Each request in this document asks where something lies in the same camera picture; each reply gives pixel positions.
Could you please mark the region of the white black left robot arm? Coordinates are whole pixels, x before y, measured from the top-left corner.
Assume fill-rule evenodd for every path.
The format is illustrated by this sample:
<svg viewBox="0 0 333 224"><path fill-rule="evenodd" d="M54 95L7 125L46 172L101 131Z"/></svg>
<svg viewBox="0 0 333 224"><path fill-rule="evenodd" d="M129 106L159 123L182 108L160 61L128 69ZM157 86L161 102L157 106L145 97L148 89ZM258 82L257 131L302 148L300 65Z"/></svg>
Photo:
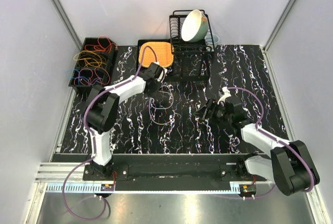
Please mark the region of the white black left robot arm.
<svg viewBox="0 0 333 224"><path fill-rule="evenodd" d="M100 180L107 180L112 175L110 131L118 118L119 105L137 94L154 96L161 88L167 71L159 63L153 62L144 71L138 70L117 84L91 89L83 123L92 142L92 158L89 162Z"/></svg>

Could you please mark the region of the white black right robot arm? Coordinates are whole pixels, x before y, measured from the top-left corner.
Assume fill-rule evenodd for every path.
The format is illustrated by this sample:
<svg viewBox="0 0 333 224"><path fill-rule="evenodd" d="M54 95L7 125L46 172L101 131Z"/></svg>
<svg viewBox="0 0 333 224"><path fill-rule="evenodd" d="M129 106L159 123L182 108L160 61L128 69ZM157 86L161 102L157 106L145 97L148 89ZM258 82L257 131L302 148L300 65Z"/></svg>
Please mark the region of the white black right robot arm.
<svg viewBox="0 0 333 224"><path fill-rule="evenodd" d="M309 192L320 177L304 142L281 139L247 117L239 98L209 99L195 116L219 125L228 125L234 135L257 147L267 157L249 154L239 161L236 174L241 180L259 176L275 183L284 195Z"/></svg>

